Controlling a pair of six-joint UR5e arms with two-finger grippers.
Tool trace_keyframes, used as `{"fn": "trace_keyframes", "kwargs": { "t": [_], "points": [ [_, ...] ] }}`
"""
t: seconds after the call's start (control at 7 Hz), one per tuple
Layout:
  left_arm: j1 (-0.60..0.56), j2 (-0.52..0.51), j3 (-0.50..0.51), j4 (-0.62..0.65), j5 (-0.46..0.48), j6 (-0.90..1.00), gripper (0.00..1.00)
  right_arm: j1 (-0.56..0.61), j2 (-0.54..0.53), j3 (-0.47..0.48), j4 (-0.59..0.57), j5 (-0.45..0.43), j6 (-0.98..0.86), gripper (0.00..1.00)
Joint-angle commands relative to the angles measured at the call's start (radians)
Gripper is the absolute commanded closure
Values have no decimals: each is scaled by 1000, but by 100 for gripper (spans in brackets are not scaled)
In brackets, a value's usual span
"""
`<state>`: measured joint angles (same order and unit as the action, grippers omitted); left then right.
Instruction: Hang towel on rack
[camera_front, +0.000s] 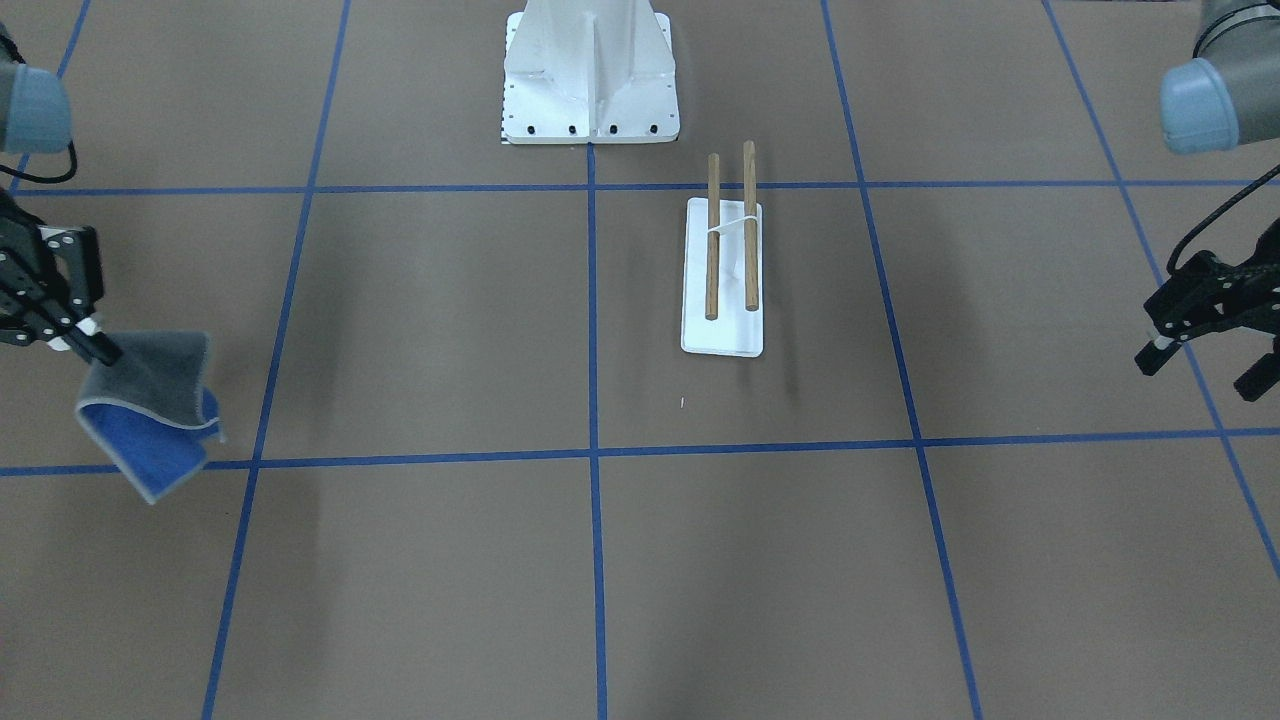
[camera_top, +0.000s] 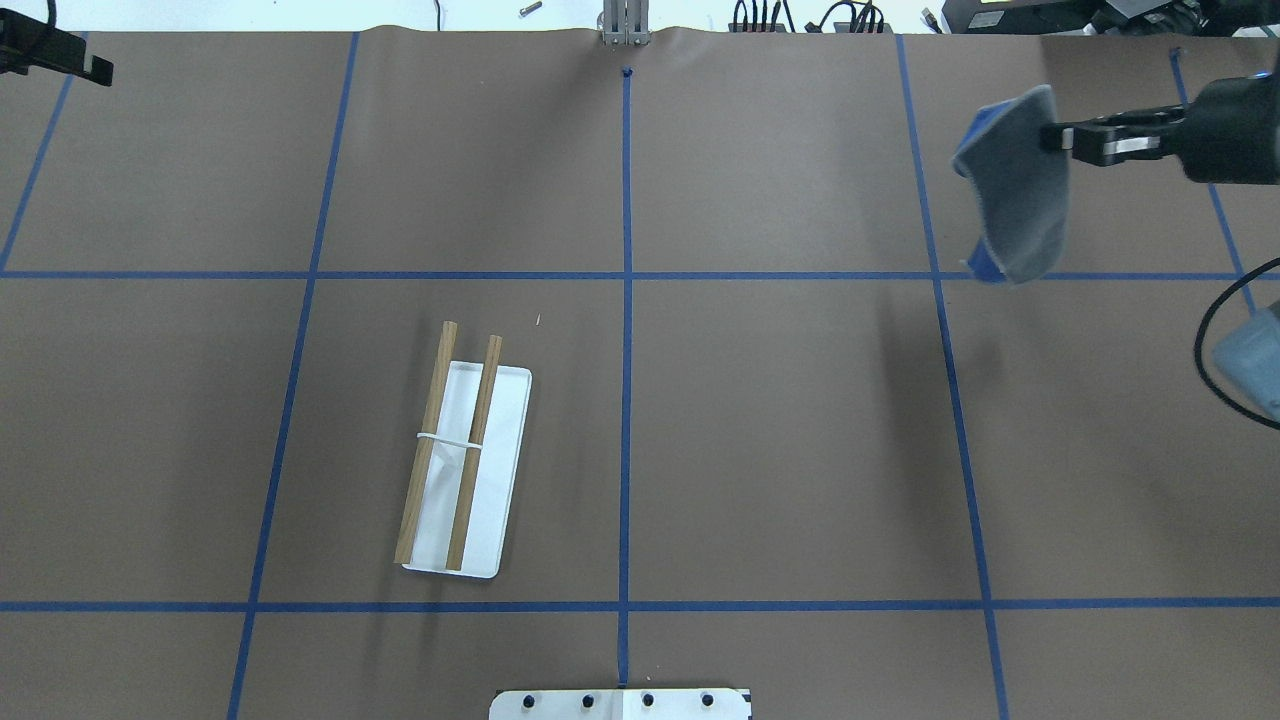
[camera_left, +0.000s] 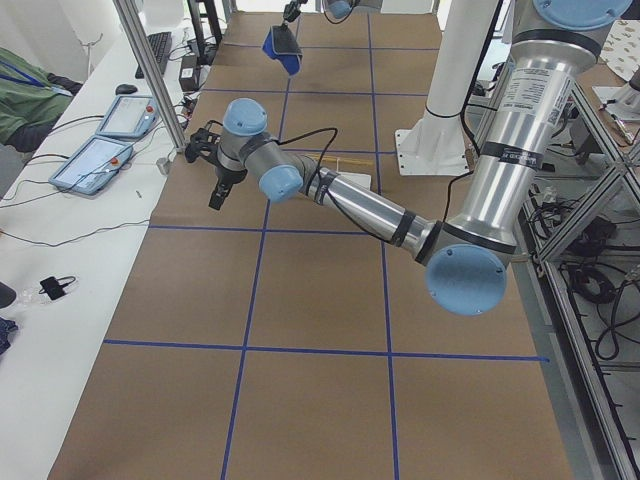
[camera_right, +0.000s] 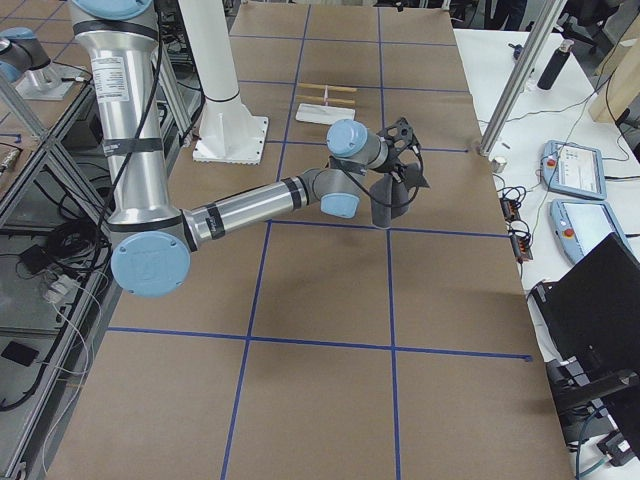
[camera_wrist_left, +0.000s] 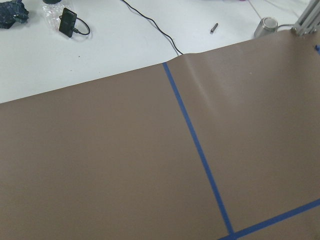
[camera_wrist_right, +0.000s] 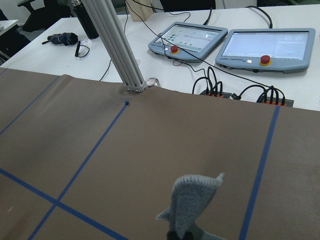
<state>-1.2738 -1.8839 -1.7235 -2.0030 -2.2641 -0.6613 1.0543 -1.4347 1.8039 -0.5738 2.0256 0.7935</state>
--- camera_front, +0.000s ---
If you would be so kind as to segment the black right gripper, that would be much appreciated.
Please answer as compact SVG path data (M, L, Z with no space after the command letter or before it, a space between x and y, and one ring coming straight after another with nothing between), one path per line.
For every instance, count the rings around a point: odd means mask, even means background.
M114 365L123 351L95 318L104 295L97 231L47 225L3 191L1 342L45 342L90 365Z

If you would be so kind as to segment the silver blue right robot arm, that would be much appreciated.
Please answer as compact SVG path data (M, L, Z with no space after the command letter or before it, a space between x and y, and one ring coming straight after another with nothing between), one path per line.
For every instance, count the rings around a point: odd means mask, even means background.
M72 179L78 156L67 91L52 72L28 64L8 32L1 100L4 152L65 152L69 159L60 176L31 176L12 167L3 174L36 184ZM95 318L95 304L105 295L96 229L49 225L8 191L1 200L1 342L14 347L44 342L87 364L113 365L122 351Z

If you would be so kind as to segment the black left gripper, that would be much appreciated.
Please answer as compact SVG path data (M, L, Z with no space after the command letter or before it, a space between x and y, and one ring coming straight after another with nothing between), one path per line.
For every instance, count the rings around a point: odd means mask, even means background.
M1248 329L1277 337L1277 251L1279 223L1274 222L1238 265L1208 250L1193 255L1144 302L1152 329L1134 356L1138 370L1156 375L1188 341L1204 334ZM1275 345L1234 380L1236 393L1247 402L1266 396L1279 383L1279 361Z

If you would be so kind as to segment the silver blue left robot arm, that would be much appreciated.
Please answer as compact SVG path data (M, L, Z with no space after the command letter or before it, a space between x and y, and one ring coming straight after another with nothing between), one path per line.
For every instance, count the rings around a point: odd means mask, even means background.
M1178 155L1226 152L1279 135L1279 9L1275 1L1204 1L1189 61L1167 70L1160 87L1166 147ZM1271 350L1233 383L1254 402L1279 380L1279 240L1272 222L1252 254L1226 263L1215 252L1184 252L1216 220L1277 178L1277 167L1238 190L1172 247L1166 281L1144 301L1151 337L1135 365L1155 375L1193 340L1253 331Z

